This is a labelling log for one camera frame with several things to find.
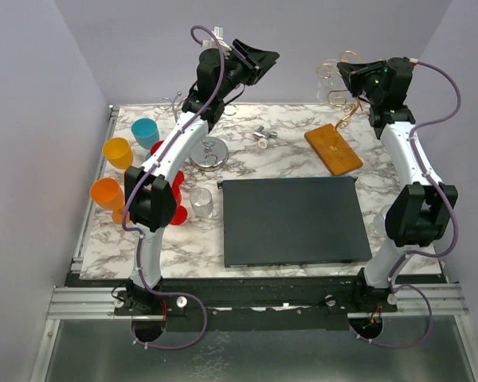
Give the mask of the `orange plastic wine glass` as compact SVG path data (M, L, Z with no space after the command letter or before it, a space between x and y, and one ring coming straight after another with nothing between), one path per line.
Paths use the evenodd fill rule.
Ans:
M122 224L125 201L117 180L111 177L101 178L92 185L89 196L102 209L112 212L112 220L116 224Z

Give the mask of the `yellow plastic wine glass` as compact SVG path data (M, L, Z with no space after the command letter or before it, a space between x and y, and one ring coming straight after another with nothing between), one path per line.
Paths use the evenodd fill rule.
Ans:
M126 170L132 165L134 156L125 138L111 138L102 147L103 156L118 170Z

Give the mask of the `clear ribbed wine glass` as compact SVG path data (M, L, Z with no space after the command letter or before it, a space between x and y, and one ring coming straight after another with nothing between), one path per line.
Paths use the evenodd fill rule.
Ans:
M197 188L190 192L190 204L194 215L201 219L209 219L213 215L214 202L208 189Z

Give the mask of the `red plastic wine glass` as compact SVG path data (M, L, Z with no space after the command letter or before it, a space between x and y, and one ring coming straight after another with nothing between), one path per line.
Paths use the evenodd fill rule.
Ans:
M170 221L171 225L183 224L188 217L187 209L182 205L182 194L180 189L180 186L183 183L184 179L185 176L183 172L178 171L171 186L172 194L176 202L175 213Z

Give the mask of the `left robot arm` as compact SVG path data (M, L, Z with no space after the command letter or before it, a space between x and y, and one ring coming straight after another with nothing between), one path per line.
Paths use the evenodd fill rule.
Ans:
M137 235L133 272L124 296L116 295L117 314L139 310L153 314L167 306L168 298L185 298L199 306L187 292L164 292L160 255L163 234L178 204L172 185L192 149L214 128L225 110L226 96L239 85L253 86L276 64L279 53L256 49L234 40L227 49L216 44L198 58L196 80L182 104L182 113L163 144L141 166L130 166L124 175L125 215Z

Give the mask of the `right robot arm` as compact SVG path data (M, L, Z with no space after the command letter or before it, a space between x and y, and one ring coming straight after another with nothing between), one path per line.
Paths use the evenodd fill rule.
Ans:
M457 188L445 184L433 169L417 134L425 124L416 123L405 103L413 70L423 64L407 57L337 64L350 94L368 101L370 126L390 154L402 186L386 212L382 246L352 285L351 304L362 312L387 302L403 267L414 255L428 256L426 248L440 240L448 227L453 229L452 242L435 258L450 253L458 239Z

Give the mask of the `gold wire wooden-base rack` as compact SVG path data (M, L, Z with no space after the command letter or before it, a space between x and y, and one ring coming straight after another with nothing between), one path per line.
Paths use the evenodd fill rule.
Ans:
M326 166L327 170L333 176L342 176L362 167L362 160L355 153L347 140L340 134L340 131L348 127L352 122L352 117L358 112L362 112L365 115L368 113L365 108L367 101L358 97L352 97L345 87L342 77L337 69L337 64L342 61L359 64L361 58L355 51L345 50L339 54L338 59L326 60L318 67L333 67L339 75L339 78L341 79L339 89L329 93L327 97L329 103L325 103L325 105L342 111L344 116L335 123L325 124L304 134L310 147L315 151L317 156Z

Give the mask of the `blue plastic wine glass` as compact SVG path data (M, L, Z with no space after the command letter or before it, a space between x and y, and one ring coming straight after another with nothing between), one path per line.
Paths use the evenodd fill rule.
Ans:
M160 140L156 121L149 118L137 119L131 125L131 132L136 142L147 151L148 159L151 156L151 148Z

